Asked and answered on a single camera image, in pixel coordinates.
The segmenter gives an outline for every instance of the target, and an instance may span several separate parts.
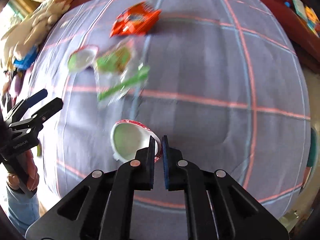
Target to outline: bedsheet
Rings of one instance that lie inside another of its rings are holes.
[[[42,88],[62,111],[44,124],[44,179],[60,197],[95,169],[115,170],[110,130],[135,119],[201,169],[226,170],[275,217],[297,197],[310,147],[308,92],[295,51],[259,0],[148,0],[162,10],[138,48],[150,65],[147,86],[98,109],[94,73],[68,73],[69,55],[87,44],[118,43],[111,26],[144,0],[91,0],[53,28],[29,94]],[[151,192],[136,191],[132,239],[186,239],[183,192],[164,189],[162,161]]]

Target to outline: green packet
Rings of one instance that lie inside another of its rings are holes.
[[[103,92],[98,93],[98,101],[102,101],[103,99],[115,94],[116,92],[129,89],[133,87],[134,85],[143,82],[148,79],[149,75],[149,66],[143,66],[141,67],[137,73],[132,76],[131,78],[128,78],[127,80],[119,83],[118,85],[109,88],[108,90],[105,90]]]
[[[101,73],[118,72],[122,73],[132,55],[130,50],[126,47],[120,47],[110,54],[104,55],[97,59],[97,68]]]

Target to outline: plush toy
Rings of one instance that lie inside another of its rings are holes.
[[[3,70],[13,71],[14,62],[24,62],[31,51],[48,35],[52,26],[70,8],[73,0],[45,0],[20,24],[13,26],[0,40],[0,60]]]
[[[24,40],[20,39],[16,43],[13,50],[13,62],[14,59],[23,60],[33,46],[38,46],[44,40],[52,26],[69,9],[70,5],[65,6],[64,4],[64,2],[52,3],[45,11],[31,17],[31,20],[34,19],[32,29]]]

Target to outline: person's hand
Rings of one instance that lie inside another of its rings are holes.
[[[33,161],[33,154],[31,150],[27,150],[23,154],[26,155],[27,173],[29,175],[27,188],[32,191],[36,187],[38,187],[38,184],[39,184],[38,168],[35,165],[35,162]],[[19,178],[15,174],[11,174],[11,173],[8,174],[7,183],[9,187],[12,188],[13,190],[19,189]]]

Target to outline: lavender fabric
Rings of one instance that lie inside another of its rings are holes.
[[[92,0],[57,23],[42,49],[29,94],[42,88],[64,107],[39,134],[44,176],[61,197],[95,169],[118,168],[110,131],[135,119],[201,169],[226,170],[275,217],[296,199],[310,147],[308,92],[294,49],[259,0],[148,0],[162,10],[137,50],[150,65],[147,86],[98,109],[91,68],[68,73],[80,46],[100,53],[116,17],[145,0]],[[151,192],[135,192],[132,239],[186,239],[183,192],[164,189],[155,164]]]

